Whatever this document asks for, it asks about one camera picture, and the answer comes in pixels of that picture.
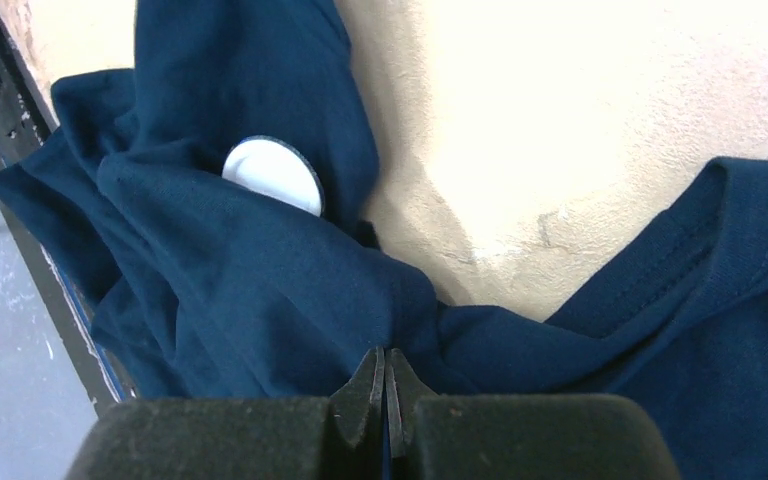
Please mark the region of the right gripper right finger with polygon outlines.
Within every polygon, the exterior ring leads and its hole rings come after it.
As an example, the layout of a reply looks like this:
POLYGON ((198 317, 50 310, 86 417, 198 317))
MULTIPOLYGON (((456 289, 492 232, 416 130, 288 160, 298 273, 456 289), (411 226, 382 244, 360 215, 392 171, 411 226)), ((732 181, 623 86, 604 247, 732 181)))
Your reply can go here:
POLYGON ((385 357, 395 479, 678 479, 648 414, 606 394, 441 395, 385 357))

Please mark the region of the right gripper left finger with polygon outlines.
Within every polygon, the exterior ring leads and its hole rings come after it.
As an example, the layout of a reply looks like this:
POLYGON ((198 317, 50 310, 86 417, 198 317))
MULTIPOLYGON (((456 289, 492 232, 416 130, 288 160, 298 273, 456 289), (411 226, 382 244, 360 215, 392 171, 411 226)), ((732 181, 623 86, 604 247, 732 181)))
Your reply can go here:
POLYGON ((385 354, 330 397, 131 400, 93 426, 69 479, 378 479, 385 354))

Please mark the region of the navy blue t-shirt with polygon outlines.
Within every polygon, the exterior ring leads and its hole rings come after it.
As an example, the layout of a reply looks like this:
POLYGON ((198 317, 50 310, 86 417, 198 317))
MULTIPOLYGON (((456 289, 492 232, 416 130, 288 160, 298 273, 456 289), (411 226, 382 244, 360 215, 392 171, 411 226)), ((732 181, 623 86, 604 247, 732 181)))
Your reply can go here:
POLYGON ((138 399, 606 394, 768 479, 768 1, 140 1, 0 171, 138 399), (321 217, 221 177, 297 149, 321 217))

